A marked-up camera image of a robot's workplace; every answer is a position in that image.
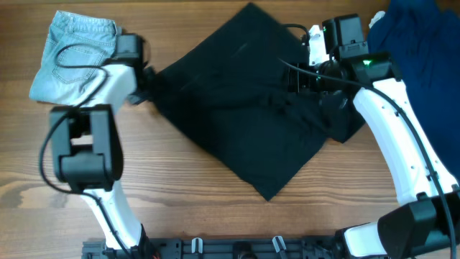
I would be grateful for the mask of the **black shorts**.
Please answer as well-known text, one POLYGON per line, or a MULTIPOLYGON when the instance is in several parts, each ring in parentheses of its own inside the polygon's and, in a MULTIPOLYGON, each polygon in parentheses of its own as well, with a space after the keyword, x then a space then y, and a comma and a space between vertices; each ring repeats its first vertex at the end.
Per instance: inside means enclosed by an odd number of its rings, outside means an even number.
POLYGON ((322 148, 363 125, 343 91, 295 93, 288 66, 305 51, 287 28, 247 4, 159 72, 150 100, 184 135, 270 200, 322 148))

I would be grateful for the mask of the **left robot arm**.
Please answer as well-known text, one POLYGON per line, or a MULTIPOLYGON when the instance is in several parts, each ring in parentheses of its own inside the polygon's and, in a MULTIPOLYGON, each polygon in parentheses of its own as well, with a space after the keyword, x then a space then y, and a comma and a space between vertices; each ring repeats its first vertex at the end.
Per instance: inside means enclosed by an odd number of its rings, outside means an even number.
POLYGON ((91 208, 105 239, 100 258, 154 258, 155 249, 129 207, 121 186, 124 156, 114 111, 146 81, 144 39, 119 35, 114 54, 93 68, 101 72, 87 96, 50 112, 50 131, 40 148, 52 146, 55 177, 91 208))

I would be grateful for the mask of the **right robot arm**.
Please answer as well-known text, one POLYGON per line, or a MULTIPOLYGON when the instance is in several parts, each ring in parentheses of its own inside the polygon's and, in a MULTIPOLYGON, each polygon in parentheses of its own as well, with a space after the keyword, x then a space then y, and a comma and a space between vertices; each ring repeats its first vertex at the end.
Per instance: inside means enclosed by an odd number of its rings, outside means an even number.
POLYGON ((306 65, 292 65, 298 87, 348 91, 390 169, 398 208, 376 222, 339 230, 333 258, 415 258, 444 248, 457 256, 459 183, 433 150, 389 53, 371 53, 358 15, 307 29, 306 65))

